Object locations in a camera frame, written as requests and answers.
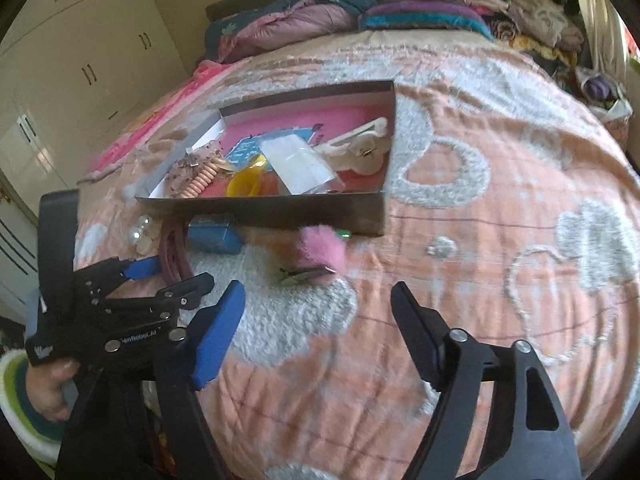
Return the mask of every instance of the box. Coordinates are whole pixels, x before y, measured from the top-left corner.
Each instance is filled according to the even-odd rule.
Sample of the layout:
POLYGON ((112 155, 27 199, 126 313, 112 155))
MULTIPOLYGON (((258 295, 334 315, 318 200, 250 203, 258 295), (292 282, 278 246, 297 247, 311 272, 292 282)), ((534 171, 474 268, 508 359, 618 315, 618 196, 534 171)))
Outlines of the box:
POLYGON ((326 135, 330 139, 377 117, 387 118, 387 131, 393 139, 396 96, 392 80, 295 90, 214 110, 183 142, 174 146, 169 156, 140 184, 136 199, 152 212, 185 219, 196 214, 229 213, 238 223, 249 226, 295 229, 305 225, 327 224, 354 234, 382 235, 388 209, 386 163, 373 177, 354 178, 347 192, 207 197, 205 190, 198 198, 164 195, 165 177, 176 161, 184 156, 187 148, 195 149, 217 139, 223 153, 226 153, 243 137, 279 128, 306 128, 318 123, 323 126, 315 135, 326 135))

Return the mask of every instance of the sleeve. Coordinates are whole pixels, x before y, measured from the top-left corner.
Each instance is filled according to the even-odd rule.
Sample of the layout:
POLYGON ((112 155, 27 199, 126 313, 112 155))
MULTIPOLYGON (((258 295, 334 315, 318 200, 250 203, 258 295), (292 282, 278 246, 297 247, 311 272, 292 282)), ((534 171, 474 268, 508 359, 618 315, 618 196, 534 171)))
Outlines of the sleeve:
POLYGON ((64 424, 54 424, 35 411, 27 397, 28 368, 24 350, 11 350, 0 358, 0 408, 27 452, 37 462, 55 466, 64 424))

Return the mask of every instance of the wardrobe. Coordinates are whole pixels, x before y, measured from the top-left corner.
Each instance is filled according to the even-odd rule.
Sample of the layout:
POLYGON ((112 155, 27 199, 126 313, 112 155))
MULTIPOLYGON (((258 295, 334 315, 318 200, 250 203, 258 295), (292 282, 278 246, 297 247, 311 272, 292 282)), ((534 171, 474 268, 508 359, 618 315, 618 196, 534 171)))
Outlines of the wardrobe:
POLYGON ((37 214, 186 77, 154 0, 28 0, 0 43, 0 169, 37 214))

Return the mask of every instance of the peach plaid blanket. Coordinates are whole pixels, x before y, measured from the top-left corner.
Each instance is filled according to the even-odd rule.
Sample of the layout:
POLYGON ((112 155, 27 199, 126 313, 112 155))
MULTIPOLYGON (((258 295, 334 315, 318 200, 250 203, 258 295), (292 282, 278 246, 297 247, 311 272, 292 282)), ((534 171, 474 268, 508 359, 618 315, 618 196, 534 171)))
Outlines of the peach plaid blanket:
MULTIPOLYGON (((247 288, 220 376, 199 394, 220 450, 247 479, 401 478, 437 401, 391 316, 390 288, 405 280, 480 341, 532 343, 589 472, 638 401, 638 178, 587 108, 525 56, 455 32, 439 32, 450 43, 437 46, 403 34, 315 43, 295 57, 283 49, 241 68, 83 188, 77 264, 134 257, 126 232, 145 212, 136 183, 208 108, 392 78, 390 226, 350 242, 347 276, 274 286, 287 232, 245 230, 240 256, 190 254, 194 270, 216 278, 209 304, 231 279, 247 288)), ((478 457, 489 402, 483 389, 464 470, 478 457)))

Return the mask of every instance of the screw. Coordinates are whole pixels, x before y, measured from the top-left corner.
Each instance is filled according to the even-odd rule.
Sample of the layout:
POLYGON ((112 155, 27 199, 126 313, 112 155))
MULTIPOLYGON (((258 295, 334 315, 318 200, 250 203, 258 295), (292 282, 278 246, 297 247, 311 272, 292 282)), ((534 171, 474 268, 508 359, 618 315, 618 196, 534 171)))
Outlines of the screw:
POLYGON ((467 339, 469 339, 469 336, 466 334, 466 332, 459 328, 454 328, 451 332, 449 332, 449 336, 453 339, 453 341, 457 341, 459 343, 463 343, 467 339))
POLYGON ((117 339, 110 339, 104 344, 105 351, 109 353, 117 352, 120 348, 120 342, 117 339))
POLYGON ((187 331, 183 328, 174 328, 169 332, 169 339, 171 341, 182 341, 187 337, 187 331))
POLYGON ((524 341, 523 339, 519 339, 518 341, 516 341, 515 346, 516 346, 516 349, 519 352, 522 352, 523 354, 528 354, 529 352, 531 352, 531 345, 526 341, 524 341))

